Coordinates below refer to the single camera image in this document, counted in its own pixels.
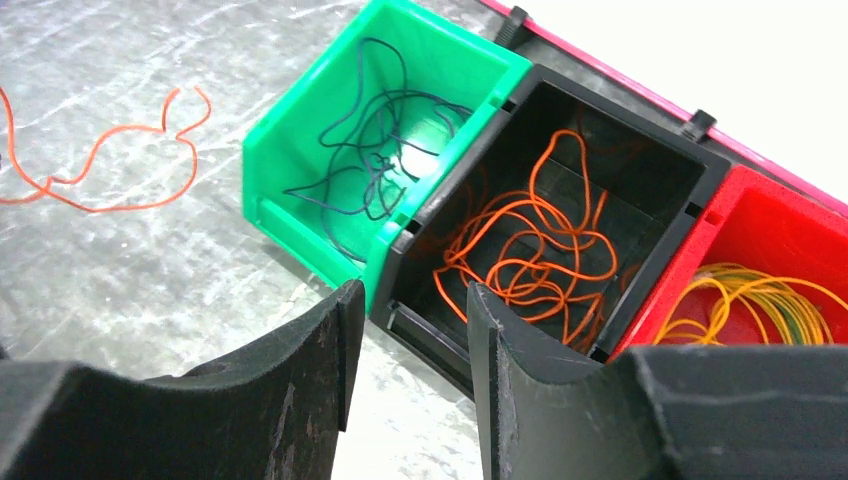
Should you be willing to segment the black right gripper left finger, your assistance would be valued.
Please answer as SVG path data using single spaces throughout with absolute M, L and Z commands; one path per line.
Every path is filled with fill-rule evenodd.
M 1 363 L 5 479 L 327 479 L 365 322 L 358 280 L 186 374 Z

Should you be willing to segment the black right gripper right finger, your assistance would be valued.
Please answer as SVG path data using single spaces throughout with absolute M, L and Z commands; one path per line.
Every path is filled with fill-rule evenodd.
M 843 479 L 847 351 L 636 347 L 602 364 L 467 294 L 488 479 Z

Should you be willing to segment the red plastic bin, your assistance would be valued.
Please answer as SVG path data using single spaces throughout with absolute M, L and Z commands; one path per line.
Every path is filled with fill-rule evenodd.
M 650 295 L 614 349 L 648 345 L 667 316 L 704 322 L 720 294 L 694 292 L 675 302 L 698 268 L 721 262 L 800 278 L 797 286 L 823 314 L 838 343 L 847 341 L 847 312 L 830 299 L 847 297 L 847 220 L 766 176 L 733 168 L 691 232 L 664 268 Z

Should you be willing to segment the black plastic bin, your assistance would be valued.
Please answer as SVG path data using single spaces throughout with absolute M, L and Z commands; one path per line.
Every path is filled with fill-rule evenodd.
M 467 329 L 449 301 L 464 303 L 456 274 L 444 294 L 433 280 L 450 241 L 485 202 L 529 183 L 533 162 L 555 131 L 575 128 L 586 140 L 562 140 L 541 169 L 541 196 L 570 215 L 583 194 L 609 199 L 600 230 L 617 250 L 613 276 L 602 281 L 601 324 L 576 350 L 607 360 L 656 281 L 730 169 L 702 146 L 542 65 L 530 69 L 452 171 L 391 246 L 370 319 L 466 395 L 471 395 Z

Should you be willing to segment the green plastic bin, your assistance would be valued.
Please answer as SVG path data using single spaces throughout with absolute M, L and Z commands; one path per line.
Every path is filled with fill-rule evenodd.
M 529 72 L 410 1 L 373 1 L 249 132 L 245 218 L 331 287 L 392 244 Z

